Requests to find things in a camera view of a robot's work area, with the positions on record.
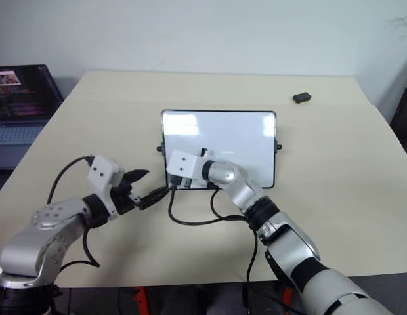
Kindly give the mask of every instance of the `laptop keyboard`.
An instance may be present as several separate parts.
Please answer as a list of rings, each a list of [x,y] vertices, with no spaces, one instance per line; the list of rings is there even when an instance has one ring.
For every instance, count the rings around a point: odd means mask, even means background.
[[[43,126],[0,127],[0,144],[31,144]]]

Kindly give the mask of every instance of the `table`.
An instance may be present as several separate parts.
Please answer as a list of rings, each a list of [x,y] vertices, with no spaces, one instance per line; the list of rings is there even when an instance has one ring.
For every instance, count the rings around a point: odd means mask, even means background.
[[[295,104],[307,91],[312,100]],[[139,196],[164,185],[160,112],[166,108],[274,110],[278,115],[276,185],[268,194],[314,240],[322,261],[348,276],[407,272],[407,155],[351,77],[283,77],[104,72],[84,75],[0,191],[0,252],[42,207],[63,166],[100,153],[150,174]],[[89,194],[88,167],[70,169],[54,200]],[[173,212],[212,219],[208,191],[179,192]],[[89,234],[100,268],[72,266],[63,287],[171,285],[243,281],[252,235],[242,222],[180,226],[169,198],[131,211]],[[237,210],[222,193],[215,206]],[[263,258],[252,280],[274,275]],[[66,261],[83,259],[81,242]]]

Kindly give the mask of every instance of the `white wall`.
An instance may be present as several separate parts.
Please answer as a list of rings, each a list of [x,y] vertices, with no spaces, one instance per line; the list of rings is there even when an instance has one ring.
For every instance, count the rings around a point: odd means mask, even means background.
[[[0,0],[0,65],[355,75],[389,120],[407,81],[407,0]]]

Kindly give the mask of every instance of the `floor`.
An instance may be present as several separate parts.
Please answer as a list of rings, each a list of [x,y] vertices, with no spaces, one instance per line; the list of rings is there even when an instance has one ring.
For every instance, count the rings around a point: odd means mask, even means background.
[[[0,173],[0,189],[9,174]],[[373,298],[381,302],[393,314],[407,314],[407,274],[389,274],[382,276],[353,277],[352,280]],[[278,282],[259,282],[259,289],[272,294],[281,293]],[[242,304],[242,283],[212,283],[197,285],[205,297],[207,315],[235,314],[245,315],[247,310]],[[147,287],[147,298],[151,315],[160,315],[167,301],[171,299],[179,286]],[[137,315],[137,303],[134,301],[133,288],[62,288],[62,295],[56,298],[56,307],[63,314],[76,315]],[[295,308],[300,308],[299,301],[294,301]],[[279,315],[283,308],[258,294],[249,297],[249,314]]]

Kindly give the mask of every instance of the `whiteboard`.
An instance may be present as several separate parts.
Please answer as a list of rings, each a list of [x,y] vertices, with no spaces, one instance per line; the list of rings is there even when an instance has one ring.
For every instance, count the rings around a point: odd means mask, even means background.
[[[200,155],[206,148],[211,159],[244,167],[261,187],[274,186],[275,112],[164,110],[161,116],[166,166],[173,150]],[[193,180],[190,188],[206,187]]]

